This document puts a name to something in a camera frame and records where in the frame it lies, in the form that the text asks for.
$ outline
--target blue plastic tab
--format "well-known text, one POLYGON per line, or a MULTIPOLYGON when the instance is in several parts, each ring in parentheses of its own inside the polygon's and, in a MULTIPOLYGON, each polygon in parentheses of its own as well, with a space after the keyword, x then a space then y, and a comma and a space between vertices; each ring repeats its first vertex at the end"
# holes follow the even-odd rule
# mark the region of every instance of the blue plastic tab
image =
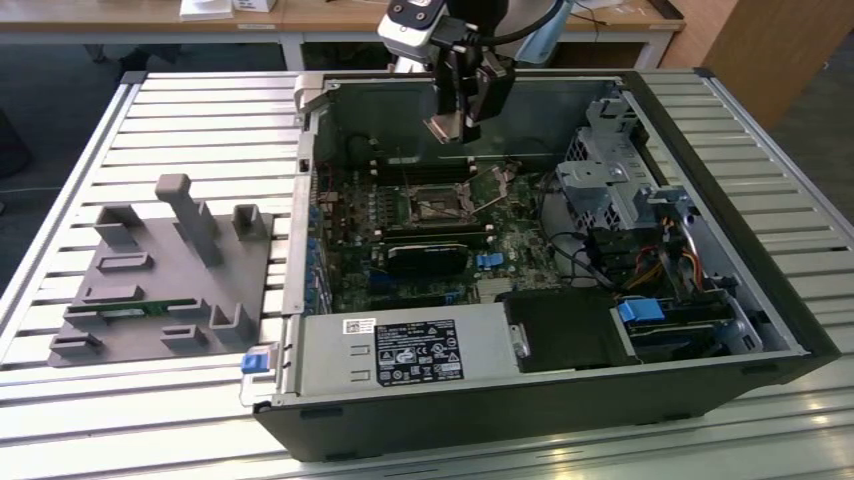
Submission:
POLYGON ((624 322, 658 322, 665 320, 665 312, 654 298, 633 298, 617 307, 624 322))
POLYGON ((265 373, 270 371, 270 354, 247 353, 241 363, 241 371, 245 374, 265 373))
POLYGON ((478 268, 489 270, 493 267, 498 267, 505 263, 505 254, 504 253, 490 253, 489 255, 477 255, 476 256, 476 264, 478 268))

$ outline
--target white label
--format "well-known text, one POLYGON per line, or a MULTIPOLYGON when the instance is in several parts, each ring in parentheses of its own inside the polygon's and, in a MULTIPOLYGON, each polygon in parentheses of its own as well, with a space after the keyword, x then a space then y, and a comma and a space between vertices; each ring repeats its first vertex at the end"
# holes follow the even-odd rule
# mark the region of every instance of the white label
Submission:
POLYGON ((275 29, 275 25, 270 25, 267 23, 239 23, 239 30, 273 30, 275 29))
POLYGON ((142 317, 146 312, 139 308, 129 308, 126 310, 106 310, 102 312, 102 317, 119 318, 119 317, 142 317))
POLYGON ((345 319, 345 335, 357 333, 374 333, 375 318, 346 318, 345 319))

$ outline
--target wooden desk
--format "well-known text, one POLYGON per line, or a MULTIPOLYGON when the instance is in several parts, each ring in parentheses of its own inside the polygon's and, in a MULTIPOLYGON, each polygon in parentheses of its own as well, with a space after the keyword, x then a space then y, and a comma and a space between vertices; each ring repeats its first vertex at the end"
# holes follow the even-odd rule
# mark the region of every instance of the wooden desk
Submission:
POLYGON ((270 13, 182 22, 181 0, 0 0, 0 44, 279 43, 270 13))
MULTIPOLYGON (((281 28, 289 69, 306 68, 303 43, 378 42, 377 25, 386 13, 383 0, 286 0, 281 28)), ((654 68, 665 54, 674 32, 685 21, 668 19, 648 0, 629 0, 620 7, 594 11, 596 19, 608 25, 572 17, 561 42, 628 42, 644 44, 637 68, 654 68)), ((582 11, 580 15, 590 16, 582 11)))
MULTIPOLYGON (((182 22, 181 0, 0 0, 0 44, 251 43, 282 45, 289 69, 305 70, 307 42, 378 42, 382 0, 279 0, 270 13, 235 12, 226 20, 182 22)), ((562 42, 644 44, 636 66, 653 68, 682 20, 648 0, 598 9, 608 25, 573 18, 562 42)))

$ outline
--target blue latch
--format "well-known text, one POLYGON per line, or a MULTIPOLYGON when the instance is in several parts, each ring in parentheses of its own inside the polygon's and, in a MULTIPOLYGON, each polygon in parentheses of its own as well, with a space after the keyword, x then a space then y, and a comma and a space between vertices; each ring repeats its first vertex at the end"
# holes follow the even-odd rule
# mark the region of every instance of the blue latch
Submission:
POLYGON ((624 322, 658 322, 665 320, 665 312, 654 298, 633 298, 617 306, 624 322))
POLYGON ((270 354, 247 353, 241 363, 241 371, 245 374, 265 373, 270 371, 270 354))
POLYGON ((493 253, 490 255, 490 267, 498 267, 502 263, 505 263, 505 254, 504 253, 493 253))

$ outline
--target metal grating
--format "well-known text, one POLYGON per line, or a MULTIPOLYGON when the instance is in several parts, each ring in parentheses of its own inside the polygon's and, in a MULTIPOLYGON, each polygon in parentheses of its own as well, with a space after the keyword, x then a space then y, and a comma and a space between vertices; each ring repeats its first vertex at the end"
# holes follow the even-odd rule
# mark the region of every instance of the metal grating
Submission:
MULTIPOLYGON (((277 215, 265 300, 271 318, 263 321, 263 335, 273 340, 281 333, 274 317, 282 302, 295 171, 294 75, 153 74, 142 88, 130 88, 114 101, 117 111, 106 116, 101 139, 85 152, 82 165, 93 166, 79 191, 71 192, 66 221, 8 312, 0 337, 0 477, 852 475, 850 226, 714 82, 690 71, 650 72, 645 77, 828 327, 844 351, 841 360, 789 385, 750 392, 701 419, 335 464, 293 460, 249 417, 238 401, 239 355, 49 368, 51 336, 99 240, 90 227, 99 205, 130 201, 142 216, 169 215, 151 193, 165 171, 190 174, 193 193, 210 201, 214 213, 251 201, 277 215)), ((653 155, 678 182, 666 153, 653 148, 653 155)))

